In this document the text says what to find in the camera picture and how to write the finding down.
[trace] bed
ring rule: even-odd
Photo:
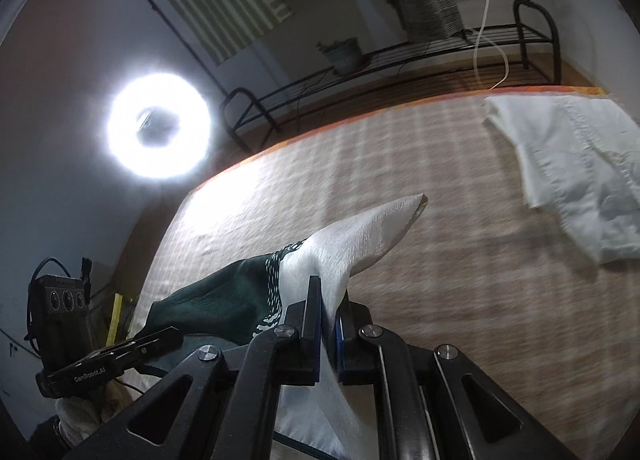
[[[603,94],[494,93],[514,91]],[[152,302],[234,260],[424,192],[429,205],[404,239],[351,278],[351,300],[410,344],[455,344],[580,458],[604,458],[640,406],[640,263],[598,267],[551,215],[524,205],[513,147],[485,120],[486,94],[348,119],[192,191],[159,246],[129,334]]]

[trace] metal bed frame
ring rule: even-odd
[[[538,11],[543,15],[550,31],[549,36],[541,33],[539,30],[522,21],[520,10],[523,6]],[[533,68],[540,75],[543,83],[561,84],[562,61],[560,41],[558,28],[556,27],[551,14],[549,14],[549,12],[541,5],[533,2],[532,0],[514,0],[513,18],[514,22],[512,24],[487,26],[484,28],[484,32],[487,37],[498,46],[520,47],[520,59],[516,62],[510,62],[510,66],[522,65],[524,70]],[[406,84],[412,81],[436,78],[437,76],[443,76],[445,74],[455,74],[469,70],[468,67],[462,67],[454,70],[436,72],[434,74],[411,76],[392,83],[383,83],[379,86],[368,87],[366,90],[360,90],[354,92],[354,94],[340,97],[334,101],[331,101],[329,98],[329,103],[323,103],[322,106],[316,108],[312,106],[311,108],[306,109],[302,114],[298,108],[302,99],[311,97],[319,92],[324,92],[337,85],[345,84],[355,79],[362,78],[370,74],[376,74],[380,71],[391,68],[398,68],[398,74],[400,74],[402,67],[407,63],[420,62],[435,56],[443,56],[445,54],[454,54],[457,52],[472,50],[474,48],[474,43],[469,41],[467,34],[470,34],[471,36],[473,35],[471,30],[465,30],[461,37],[449,38],[447,40],[433,40],[432,42],[425,43],[404,42],[402,44],[386,47],[385,49],[375,50],[364,55],[367,65],[363,69],[349,74],[348,76],[338,75],[334,72],[333,67],[329,66],[309,74],[304,78],[297,79],[281,88],[278,88],[277,90],[273,90],[262,97],[256,97],[245,87],[238,87],[229,92],[225,100],[222,101],[222,104],[220,105],[220,115],[226,125],[226,131],[231,135],[236,144],[238,144],[238,146],[241,147],[248,155],[253,155],[258,151],[263,150],[266,147],[269,138],[275,132],[280,132],[281,128],[288,123],[295,121],[298,132],[300,132],[301,117],[314,114],[319,110],[336,106],[337,104],[348,100],[371,94],[372,92],[382,90],[383,88],[391,88],[399,84]],[[529,59],[527,46],[532,44],[551,45],[553,54],[553,76],[548,76],[538,65]],[[489,42],[484,40],[479,44],[480,48],[491,46],[492,45]],[[479,68],[490,68],[493,66],[502,66],[502,63],[481,65]],[[249,101],[249,104],[239,116],[235,124],[231,125],[226,119],[226,110],[236,97],[244,97]],[[291,104],[296,104],[295,115],[287,119],[276,120],[279,111]],[[267,121],[268,129],[257,150],[253,150],[244,141],[244,139],[239,136],[238,131],[260,119],[265,119]]]

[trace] orange bed edge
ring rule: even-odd
[[[278,151],[281,148],[284,148],[284,147],[286,147],[286,146],[288,146],[290,144],[297,143],[298,141],[302,141],[302,139],[306,139],[307,137],[312,137],[313,135],[316,135],[316,133],[326,132],[327,130],[333,130],[334,128],[337,128],[339,126],[343,126],[343,125],[347,125],[347,124],[350,124],[350,123],[354,123],[356,121],[360,121],[361,119],[373,116],[373,115],[375,115],[375,114],[377,114],[379,112],[382,112],[383,110],[396,110],[396,109],[405,108],[405,107],[408,107],[408,106],[424,105],[424,104],[428,104],[428,103],[435,103],[437,101],[444,101],[444,100],[456,99],[456,98],[461,98],[461,97],[472,97],[472,96],[476,96],[476,95],[487,95],[487,94],[513,94],[514,92],[518,92],[520,94],[526,94],[526,93],[540,94],[541,92],[556,92],[556,93],[561,93],[561,94],[582,94],[582,95],[593,95],[593,96],[606,96],[607,95],[607,93],[602,88],[598,88],[598,87],[591,87],[591,86],[565,86],[565,85],[537,85],[537,86],[506,86],[506,87],[497,88],[497,89],[494,89],[494,90],[486,90],[486,89],[483,89],[483,90],[472,90],[472,91],[469,91],[469,92],[453,92],[452,94],[443,94],[443,95],[437,95],[437,96],[433,96],[433,97],[425,97],[425,98],[422,98],[422,99],[409,101],[407,103],[400,103],[398,105],[385,107],[385,108],[381,108],[381,109],[378,109],[378,110],[372,110],[372,111],[364,113],[364,114],[360,114],[360,115],[357,115],[357,116],[354,116],[354,117],[349,117],[348,119],[343,119],[342,121],[336,121],[335,123],[331,123],[331,124],[328,124],[326,126],[315,128],[315,129],[309,130],[308,132],[305,132],[305,133],[301,133],[300,135],[297,135],[296,137],[292,137],[290,139],[287,139],[286,141],[283,141],[281,143],[277,143],[277,144],[273,145],[272,147],[267,148],[266,150],[260,151],[259,153],[256,153],[255,155],[251,155],[250,157],[247,157],[246,159],[240,161],[239,163],[234,164],[233,166],[228,167],[227,169],[224,169],[223,171],[220,171],[220,173],[216,174],[215,176],[211,177],[210,179],[207,179],[205,182],[201,183],[199,186],[194,188],[194,190],[191,193],[199,190],[207,182],[209,182],[210,180],[214,180],[216,177],[219,177],[223,173],[227,173],[229,171],[232,171],[232,170],[242,166],[243,164],[255,161],[256,159],[262,157],[263,155],[267,155],[268,153],[271,153],[272,151]]]

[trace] white cable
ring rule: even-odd
[[[492,46],[494,46],[496,49],[498,49],[498,52],[500,52],[500,55],[502,56],[502,59],[504,60],[504,78],[502,78],[500,81],[498,81],[495,85],[493,85],[490,90],[493,90],[495,87],[497,87],[499,84],[502,84],[508,77],[509,77],[509,60],[507,59],[507,55],[504,53],[504,51],[496,44],[494,43],[493,40],[489,39],[487,36],[484,36],[482,34],[482,32],[484,31],[484,27],[486,26],[486,18],[487,15],[489,13],[489,2],[491,0],[485,0],[484,1],[484,13],[482,14],[482,24],[480,25],[480,32],[478,33],[478,36],[476,37],[476,45],[474,47],[474,74],[476,75],[476,82],[478,83],[479,86],[482,86],[482,81],[480,79],[480,74],[478,72],[478,49],[480,47],[480,38],[484,38],[486,41],[488,41]],[[477,33],[476,30],[474,29],[470,29],[472,32]]]
[[[469,29],[469,31],[471,31],[472,33],[478,34],[478,31],[476,31],[475,29]],[[482,35],[482,37],[484,38],[485,41],[489,42],[490,44],[492,44],[492,46],[498,49],[498,52],[500,52],[500,55],[502,56],[502,60],[504,61],[504,77],[489,89],[489,90],[493,90],[498,85],[501,85],[509,77],[509,60],[507,59],[507,55],[500,48],[500,46],[498,46],[491,38],[484,36],[484,34]]]

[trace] bright light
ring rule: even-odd
[[[147,147],[138,138],[140,116],[149,108],[174,113],[177,133],[162,147]],[[173,74],[136,79],[116,97],[107,126],[111,151],[124,166],[145,177],[161,179],[189,171],[209,146],[210,117],[196,89]]]
[[[199,235],[214,234],[221,227],[233,230],[241,224],[234,217],[242,215],[242,208],[256,194],[264,169],[260,161],[242,163],[207,180],[185,202],[184,226]]]

